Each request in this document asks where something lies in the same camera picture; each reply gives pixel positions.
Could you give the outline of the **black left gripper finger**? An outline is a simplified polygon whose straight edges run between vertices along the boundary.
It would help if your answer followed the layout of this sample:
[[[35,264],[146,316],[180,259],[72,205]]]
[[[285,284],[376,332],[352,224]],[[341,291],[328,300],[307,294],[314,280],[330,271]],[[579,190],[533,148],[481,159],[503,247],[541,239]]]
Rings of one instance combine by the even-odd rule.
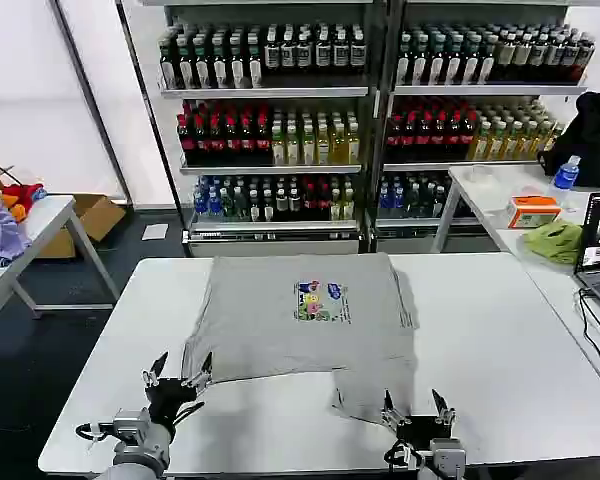
[[[144,370],[142,372],[142,378],[146,388],[152,388],[159,385],[160,375],[164,369],[167,359],[168,353],[164,352],[152,363],[148,370]]]
[[[190,389],[206,389],[212,379],[213,353],[208,352],[202,362],[189,356],[183,363],[181,385]]]

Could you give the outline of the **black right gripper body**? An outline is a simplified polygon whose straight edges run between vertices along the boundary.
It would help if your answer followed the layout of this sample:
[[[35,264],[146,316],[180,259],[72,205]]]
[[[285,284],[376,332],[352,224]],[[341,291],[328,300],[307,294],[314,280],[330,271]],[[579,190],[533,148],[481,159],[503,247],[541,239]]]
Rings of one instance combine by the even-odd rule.
[[[437,416],[407,416],[397,426],[398,440],[409,444],[415,450],[429,450],[433,439],[449,439],[452,425],[445,424]]]

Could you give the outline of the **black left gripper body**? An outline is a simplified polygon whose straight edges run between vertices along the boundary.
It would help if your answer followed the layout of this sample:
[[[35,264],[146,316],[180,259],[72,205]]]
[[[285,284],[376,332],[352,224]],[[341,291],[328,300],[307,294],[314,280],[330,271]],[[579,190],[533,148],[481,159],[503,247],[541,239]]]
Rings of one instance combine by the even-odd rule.
[[[181,406],[197,399],[197,388],[181,379],[163,378],[146,388],[146,396],[151,421],[173,430]]]

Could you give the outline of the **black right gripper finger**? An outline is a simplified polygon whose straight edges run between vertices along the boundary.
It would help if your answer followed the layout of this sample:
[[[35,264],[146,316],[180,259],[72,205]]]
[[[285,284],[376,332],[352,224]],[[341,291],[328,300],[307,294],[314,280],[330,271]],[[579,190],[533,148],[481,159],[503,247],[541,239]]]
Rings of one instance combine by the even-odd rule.
[[[398,428],[408,423],[408,418],[395,408],[390,391],[385,390],[383,408],[381,410],[382,421],[389,428]]]
[[[456,411],[448,406],[446,400],[435,389],[432,390],[433,399],[438,411],[436,422],[451,427],[456,419]]]

